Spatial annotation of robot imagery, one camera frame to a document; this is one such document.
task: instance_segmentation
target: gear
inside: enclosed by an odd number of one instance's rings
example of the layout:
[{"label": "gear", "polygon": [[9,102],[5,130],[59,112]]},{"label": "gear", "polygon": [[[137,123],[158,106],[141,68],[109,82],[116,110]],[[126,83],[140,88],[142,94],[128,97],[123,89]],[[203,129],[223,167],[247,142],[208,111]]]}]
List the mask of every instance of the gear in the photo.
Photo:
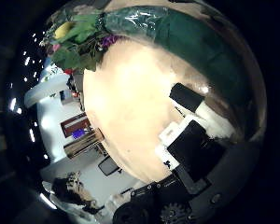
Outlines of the gear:
[{"label": "gear", "polygon": [[169,203],[161,210],[161,221],[165,224],[187,224],[190,209],[180,203]]}]

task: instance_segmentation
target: person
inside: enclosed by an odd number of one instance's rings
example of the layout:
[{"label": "person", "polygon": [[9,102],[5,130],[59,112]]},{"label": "person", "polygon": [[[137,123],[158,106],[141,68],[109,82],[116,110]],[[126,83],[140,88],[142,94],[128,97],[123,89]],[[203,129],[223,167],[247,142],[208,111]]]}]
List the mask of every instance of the person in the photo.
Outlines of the person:
[{"label": "person", "polygon": [[96,200],[84,189],[79,180],[80,172],[55,178],[53,183],[43,181],[44,189],[50,193],[50,200],[68,214],[87,220],[103,219],[99,213],[104,207],[98,207]]}]

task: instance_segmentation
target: yellow flower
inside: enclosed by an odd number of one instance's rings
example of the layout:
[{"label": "yellow flower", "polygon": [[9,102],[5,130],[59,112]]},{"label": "yellow flower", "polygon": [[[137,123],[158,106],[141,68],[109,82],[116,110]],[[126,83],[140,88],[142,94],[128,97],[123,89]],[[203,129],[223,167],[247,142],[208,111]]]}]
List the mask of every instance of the yellow flower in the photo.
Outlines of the yellow flower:
[{"label": "yellow flower", "polygon": [[73,27],[74,23],[72,21],[66,21],[55,31],[55,39],[64,37]]}]

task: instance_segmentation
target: purple flower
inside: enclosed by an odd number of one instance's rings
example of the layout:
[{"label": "purple flower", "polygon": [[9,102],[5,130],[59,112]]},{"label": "purple flower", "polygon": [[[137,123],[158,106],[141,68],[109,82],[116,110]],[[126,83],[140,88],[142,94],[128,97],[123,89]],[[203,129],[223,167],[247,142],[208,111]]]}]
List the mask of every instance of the purple flower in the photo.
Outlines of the purple flower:
[{"label": "purple flower", "polygon": [[109,35],[109,36],[105,36],[103,38],[103,41],[102,41],[102,47],[103,48],[108,48],[110,47],[111,45],[113,45],[114,43],[116,43],[116,41],[120,39],[120,36],[118,35]]}]

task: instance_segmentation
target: green cloth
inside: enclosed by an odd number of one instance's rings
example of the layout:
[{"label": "green cloth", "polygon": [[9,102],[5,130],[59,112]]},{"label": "green cloth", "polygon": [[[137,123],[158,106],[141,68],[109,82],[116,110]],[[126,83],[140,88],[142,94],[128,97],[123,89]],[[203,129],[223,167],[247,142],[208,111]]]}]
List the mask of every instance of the green cloth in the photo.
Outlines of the green cloth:
[{"label": "green cloth", "polygon": [[242,58],[203,22],[166,7],[126,7],[104,17],[107,31],[144,38],[184,59],[205,75],[231,104],[251,99]]}]

